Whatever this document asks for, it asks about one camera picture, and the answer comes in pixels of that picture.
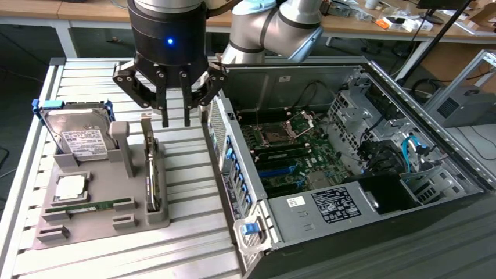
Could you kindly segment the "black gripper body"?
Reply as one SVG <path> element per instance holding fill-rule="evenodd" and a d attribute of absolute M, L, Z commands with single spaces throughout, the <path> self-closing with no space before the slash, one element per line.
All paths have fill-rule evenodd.
<path fill-rule="evenodd" d="M 203 54 L 206 7 L 198 5 L 182 13 L 161 13 L 129 5 L 134 38 L 135 70 L 157 85 L 179 87 L 179 73 L 194 83 L 207 68 Z"/>

